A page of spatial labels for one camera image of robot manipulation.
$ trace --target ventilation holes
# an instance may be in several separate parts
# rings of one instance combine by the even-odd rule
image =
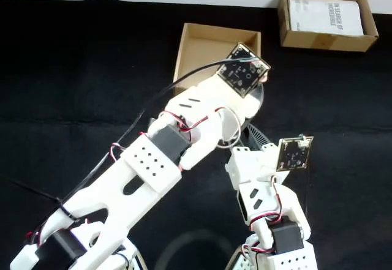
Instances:
[[[260,207],[260,205],[262,204],[262,200],[261,199],[258,199],[257,201],[256,201],[256,203],[253,205],[253,208],[255,209],[255,210],[257,210],[258,209],[258,207]]]
[[[256,194],[258,193],[258,189],[253,189],[251,194],[249,195],[250,198],[254,198]]]

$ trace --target white wire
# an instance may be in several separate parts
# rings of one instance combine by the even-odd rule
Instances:
[[[245,259],[247,259],[251,264],[253,264],[253,261],[252,261],[251,257],[249,256],[249,251],[245,249],[245,246],[247,246],[247,244],[242,244],[241,252],[244,255]]]
[[[235,134],[237,134],[237,137],[232,143],[228,144],[227,146],[222,146],[220,144],[217,144],[216,146],[220,149],[230,149],[230,148],[234,147],[237,144],[237,142],[239,141],[239,139],[241,138],[241,123],[239,121],[237,114],[231,108],[229,108],[229,107],[222,107],[222,108],[226,109],[234,116],[235,122],[237,123],[237,131],[235,133]]]

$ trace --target black cable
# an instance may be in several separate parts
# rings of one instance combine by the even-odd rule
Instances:
[[[258,270],[258,260],[257,260],[257,255],[258,254],[260,254],[260,253],[256,253],[256,256],[255,256],[256,257],[256,270]]]
[[[185,74],[183,77],[181,77],[180,79],[176,80],[173,83],[170,83],[168,86],[164,87],[163,89],[161,89],[157,94],[153,95],[147,102],[145,102],[143,108],[141,109],[141,111],[139,112],[139,114],[137,115],[137,117],[135,118],[135,120],[133,121],[133,123],[128,127],[128,129],[118,138],[118,140],[116,141],[117,143],[120,144],[120,142],[128,135],[130,134],[130,132],[136,127],[136,125],[138,124],[138,122],[140,121],[141,117],[144,115],[144,113],[146,112],[146,110],[160,97],[162,97],[166,92],[168,92],[169,90],[173,89],[177,84],[179,84],[180,82],[184,81],[185,79],[187,79],[188,77],[192,76],[193,74],[202,71],[204,69],[210,68],[210,67],[214,67],[214,66],[218,66],[218,65],[224,65],[224,64],[235,64],[237,62],[251,62],[252,59],[244,59],[244,58],[238,58],[238,59],[224,59],[221,61],[217,61],[217,62],[213,62],[204,66],[201,66],[199,68],[196,68],[195,70],[190,71],[189,73]],[[107,152],[102,159],[98,162],[98,164],[85,176],[85,178],[82,179],[82,181],[79,182],[79,184],[73,189],[71,190],[65,198],[62,199],[62,203],[65,203],[72,195],[74,195],[78,190],[80,190],[81,188],[83,188],[86,183],[88,183],[93,177],[94,175],[99,171],[99,168],[104,164],[104,162],[106,161],[106,159],[108,158],[109,153]],[[47,220],[47,218],[45,218],[45,220],[43,222],[40,223],[40,225],[38,225],[36,227],[36,229],[33,231],[33,234],[31,235],[31,239],[30,239],[30,244],[34,243],[34,238],[37,236],[37,234],[35,234],[35,232],[40,231],[40,229],[42,228],[42,226],[44,225],[45,221]]]
[[[305,183],[305,196],[304,196],[304,213],[305,217],[307,218],[307,199],[309,195],[309,188],[311,186],[311,166],[309,162],[307,163],[307,168],[306,168],[306,183]]]
[[[7,181],[9,183],[12,183],[13,185],[15,185],[17,187],[20,187],[22,189],[27,190],[28,192],[31,192],[31,193],[33,193],[35,195],[39,195],[40,197],[44,197],[44,198],[46,198],[48,200],[58,202],[58,199],[56,197],[50,195],[49,193],[43,192],[43,191],[41,191],[39,189],[35,189],[35,188],[31,187],[31,186],[27,186],[26,184],[24,184],[24,183],[22,183],[20,181],[17,181],[15,179],[12,179],[12,178],[10,178],[8,176],[5,176],[5,175],[1,175],[0,174],[0,177],[3,180],[5,180],[5,181]]]
[[[129,269],[129,260],[128,260],[128,258],[123,253],[116,253],[116,255],[122,256],[125,259],[125,262],[126,262],[125,269],[128,270]]]

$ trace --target red wire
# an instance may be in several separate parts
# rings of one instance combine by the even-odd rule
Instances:
[[[223,109],[224,107],[219,107],[215,109],[215,112],[218,112],[220,109]],[[180,128],[180,130],[182,132],[188,132],[190,130],[192,130],[193,128],[195,128],[196,126],[198,126],[200,123],[206,121],[208,119],[208,116],[205,116],[204,118],[201,118],[199,121],[197,121],[196,123],[193,123],[192,126],[190,126],[189,128]]]
[[[274,251],[274,249],[263,250],[263,249],[260,249],[258,247],[254,247],[254,246],[249,247],[248,245],[245,245],[244,248],[251,250],[253,252],[256,252],[256,253],[272,253]]]
[[[264,214],[261,214],[261,215],[259,215],[259,216],[254,217],[254,218],[249,222],[249,229],[252,230],[252,224],[253,224],[255,221],[258,221],[258,219],[265,218],[265,217],[268,217],[268,216],[278,216],[277,218],[279,218],[279,213],[278,213],[278,212],[267,212],[267,213],[264,213]]]

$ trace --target cardboard box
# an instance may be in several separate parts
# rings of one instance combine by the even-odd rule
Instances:
[[[278,5],[281,45],[293,48],[316,48],[337,51],[367,51],[379,38],[368,0],[347,0],[358,3],[361,12],[363,36],[344,36],[317,32],[292,31],[288,0],[280,0]]]
[[[238,42],[261,54],[262,35],[257,31],[185,23],[177,55],[173,81],[203,65],[227,58]],[[175,94],[197,85],[215,74],[218,66],[202,70],[182,81]]]

